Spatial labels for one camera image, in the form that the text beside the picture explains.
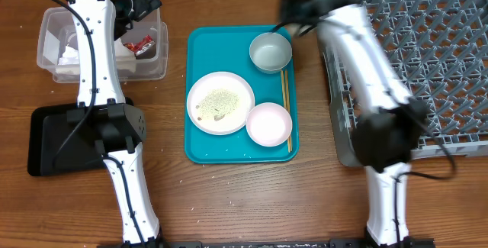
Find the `transparent bin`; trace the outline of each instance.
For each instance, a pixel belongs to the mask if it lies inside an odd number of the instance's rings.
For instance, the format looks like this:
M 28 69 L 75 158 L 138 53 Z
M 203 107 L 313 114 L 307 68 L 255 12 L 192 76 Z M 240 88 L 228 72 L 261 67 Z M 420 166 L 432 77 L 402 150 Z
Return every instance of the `transparent bin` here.
M 159 9 L 141 22 L 134 22 L 133 29 L 122 36 L 122 43 L 138 43 L 146 35 L 156 42 L 145 59 L 127 61 L 116 57 L 120 81 L 158 80 L 166 74 L 168 62 L 168 28 L 161 22 Z M 79 63 L 59 65 L 66 46 L 78 49 L 72 15 L 65 8 L 49 8 L 44 13 L 37 44 L 37 65 L 53 74 L 58 83 L 79 82 Z

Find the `teal tray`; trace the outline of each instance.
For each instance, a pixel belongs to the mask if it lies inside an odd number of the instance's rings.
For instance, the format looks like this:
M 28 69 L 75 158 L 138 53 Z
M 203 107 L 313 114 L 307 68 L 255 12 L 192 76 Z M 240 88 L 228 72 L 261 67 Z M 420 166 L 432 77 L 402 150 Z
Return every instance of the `teal tray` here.
M 264 102 L 283 105 L 280 73 L 269 75 L 260 72 L 249 57 L 252 40 L 273 27 L 201 27 L 193 31 L 188 38 L 186 96 L 202 76 L 224 71 L 243 77 L 251 85 L 256 105 Z M 278 33 L 290 40 L 290 34 L 285 29 L 280 29 Z M 293 121 L 291 153 L 286 142 L 276 147 L 258 145 L 251 140 L 246 127 L 223 136 L 204 133 L 191 122 L 185 104 L 185 152 L 188 158 L 201 164 L 283 162 L 292 159 L 300 146 L 293 59 L 285 69 L 288 70 Z

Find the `dish rack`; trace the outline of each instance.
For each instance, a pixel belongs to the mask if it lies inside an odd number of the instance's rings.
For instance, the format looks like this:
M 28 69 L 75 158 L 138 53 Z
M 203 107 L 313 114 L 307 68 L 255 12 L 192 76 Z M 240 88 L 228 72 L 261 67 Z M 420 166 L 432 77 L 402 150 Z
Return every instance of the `dish rack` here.
M 357 0 L 368 10 L 387 58 L 413 95 L 429 106 L 429 130 L 456 155 L 488 156 L 487 0 Z M 360 108 L 333 45 L 323 48 L 339 160 L 360 166 L 350 133 Z M 441 156 L 427 136 L 413 158 Z

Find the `small pink dish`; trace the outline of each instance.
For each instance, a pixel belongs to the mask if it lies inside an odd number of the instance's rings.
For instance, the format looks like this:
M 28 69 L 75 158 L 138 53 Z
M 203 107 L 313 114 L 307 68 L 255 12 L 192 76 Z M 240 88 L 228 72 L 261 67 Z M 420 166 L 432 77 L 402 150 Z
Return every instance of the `small pink dish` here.
M 247 116 L 246 130 L 251 139 L 264 147 L 282 144 L 291 134 L 291 116 L 282 106 L 262 103 Z

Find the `brown tabletop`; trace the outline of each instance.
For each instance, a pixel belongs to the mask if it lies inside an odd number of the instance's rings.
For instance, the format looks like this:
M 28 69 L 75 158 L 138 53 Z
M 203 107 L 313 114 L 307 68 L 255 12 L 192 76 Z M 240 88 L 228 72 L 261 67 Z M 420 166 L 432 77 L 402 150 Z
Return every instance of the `brown tabletop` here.
M 300 150 L 288 163 L 202 165 L 184 152 L 188 35 L 197 27 L 275 24 L 278 0 L 162 0 L 169 27 L 166 77 L 128 82 L 124 94 L 147 120 L 143 162 L 152 206 L 169 240 L 285 241 L 361 237 L 368 219 L 363 169 L 337 160 L 329 96 L 316 37 L 293 40 Z M 0 0 L 0 246 L 94 247 L 122 239 L 105 170 L 31 177 L 31 113 L 75 102 L 78 86 L 57 84 L 36 64 L 48 0 Z M 450 182 L 411 178 L 407 224 L 438 247 L 488 246 L 488 158 L 457 158 Z M 413 169 L 443 173 L 445 159 Z

